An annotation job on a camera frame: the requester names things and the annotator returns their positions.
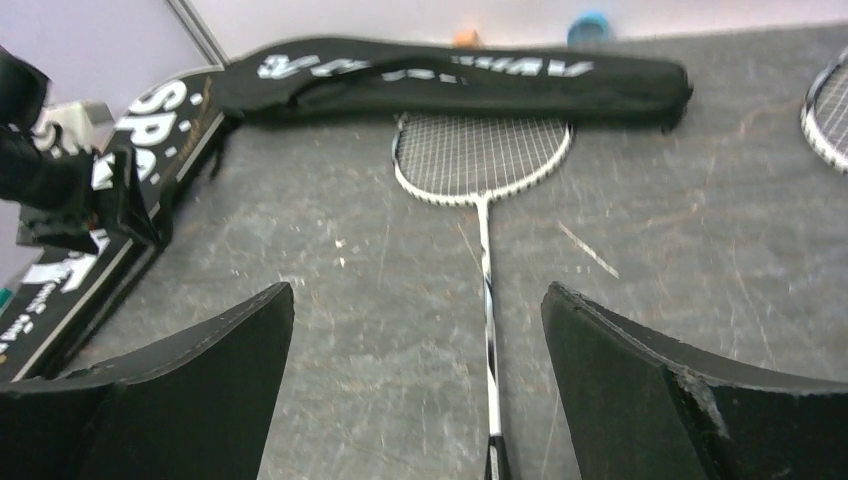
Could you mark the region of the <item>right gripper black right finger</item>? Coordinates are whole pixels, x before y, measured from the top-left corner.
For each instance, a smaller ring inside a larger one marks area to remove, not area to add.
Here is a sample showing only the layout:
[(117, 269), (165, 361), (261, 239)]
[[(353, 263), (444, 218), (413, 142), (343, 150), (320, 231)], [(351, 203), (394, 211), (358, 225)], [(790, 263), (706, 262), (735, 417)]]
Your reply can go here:
[(847, 386), (732, 360), (552, 283), (548, 351), (585, 479), (843, 479)]

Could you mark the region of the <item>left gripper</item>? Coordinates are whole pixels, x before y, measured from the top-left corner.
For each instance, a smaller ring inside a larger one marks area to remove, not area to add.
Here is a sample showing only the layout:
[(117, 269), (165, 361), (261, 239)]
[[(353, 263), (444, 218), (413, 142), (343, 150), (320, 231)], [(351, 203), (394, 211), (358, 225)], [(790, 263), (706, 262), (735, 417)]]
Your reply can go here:
[(147, 245), (161, 241), (158, 230), (146, 208), (137, 175), (136, 153), (118, 149), (109, 156), (106, 167), (109, 184), (94, 188), (92, 180), (96, 159), (83, 153), (51, 163), (71, 175), (71, 186), (54, 190), (52, 198), (59, 202), (54, 209), (37, 209), (23, 205), (18, 216), (16, 243), (27, 247), (57, 247), (81, 253), (96, 254), (99, 247), (91, 237), (103, 230), (131, 238)]

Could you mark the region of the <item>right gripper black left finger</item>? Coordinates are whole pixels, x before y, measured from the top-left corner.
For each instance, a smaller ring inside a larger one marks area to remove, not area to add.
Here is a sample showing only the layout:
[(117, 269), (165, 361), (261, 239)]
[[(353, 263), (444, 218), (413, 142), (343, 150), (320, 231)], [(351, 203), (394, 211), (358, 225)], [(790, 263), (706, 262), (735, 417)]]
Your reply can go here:
[(1, 387), (5, 479), (254, 479), (293, 333), (278, 282), (143, 348)]

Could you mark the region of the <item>black sport racket bag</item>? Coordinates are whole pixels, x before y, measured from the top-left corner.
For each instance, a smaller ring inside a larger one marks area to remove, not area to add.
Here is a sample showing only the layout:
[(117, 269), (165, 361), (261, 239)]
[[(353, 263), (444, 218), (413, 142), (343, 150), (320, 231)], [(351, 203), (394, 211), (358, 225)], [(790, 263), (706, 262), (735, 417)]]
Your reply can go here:
[[(145, 204), (162, 235), (177, 196), (218, 148), (225, 117), (212, 98), (222, 69), (189, 70), (144, 92), (120, 115), (94, 169), (111, 179), (113, 150), (133, 149)], [(95, 230), (96, 254), (47, 248), (1, 312), (1, 379), (47, 377), (64, 368), (155, 260), (159, 249)]]

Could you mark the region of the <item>black crossway racket bag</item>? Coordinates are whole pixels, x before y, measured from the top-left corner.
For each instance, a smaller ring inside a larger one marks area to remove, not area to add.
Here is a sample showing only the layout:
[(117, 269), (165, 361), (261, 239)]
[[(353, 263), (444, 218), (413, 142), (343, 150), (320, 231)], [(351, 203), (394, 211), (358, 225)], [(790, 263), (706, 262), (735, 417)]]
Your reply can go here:
[(343, 36), (265, 46), (213, 84), (218, 107), (241, 118), (421, 112), (663, 130), (680, 122), (693, 90), (686, 68), (667, 59)]

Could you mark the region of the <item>white frame racket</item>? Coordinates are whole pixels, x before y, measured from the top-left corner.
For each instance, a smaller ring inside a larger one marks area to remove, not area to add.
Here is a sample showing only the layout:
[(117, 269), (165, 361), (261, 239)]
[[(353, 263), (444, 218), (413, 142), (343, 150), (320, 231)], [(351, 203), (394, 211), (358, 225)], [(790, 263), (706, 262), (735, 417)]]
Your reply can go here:
[(573, 126), (555, 118), (461, 117), (404, 113), (392, 143), (399, 185), (412, 197), (472, 207), (481, 247), (487, 362), (488, 441), (484, 476), (513, 476), (503, 433), (489, 210), (548, 178), (565, 160)]

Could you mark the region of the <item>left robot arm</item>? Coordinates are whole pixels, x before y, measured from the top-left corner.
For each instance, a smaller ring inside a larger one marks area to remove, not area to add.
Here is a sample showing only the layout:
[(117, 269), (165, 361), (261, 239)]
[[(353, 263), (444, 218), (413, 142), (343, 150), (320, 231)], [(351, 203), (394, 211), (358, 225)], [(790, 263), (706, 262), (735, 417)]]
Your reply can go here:
[(17, 243), (96, 254), (99, 248), (91, 233), (103, 229), (161, 245), (144, 203), (133, 148), (111, 152), (111, 184), (96, 189), (92, 181), (99, 150), (64, 147), (70, 134), (56, 122), (49, 125), (50, 146), (37, 145), (34, 127), (49, 84), (41, 70), (7, 50), (1, 52), (1, 197), (21, 207)]

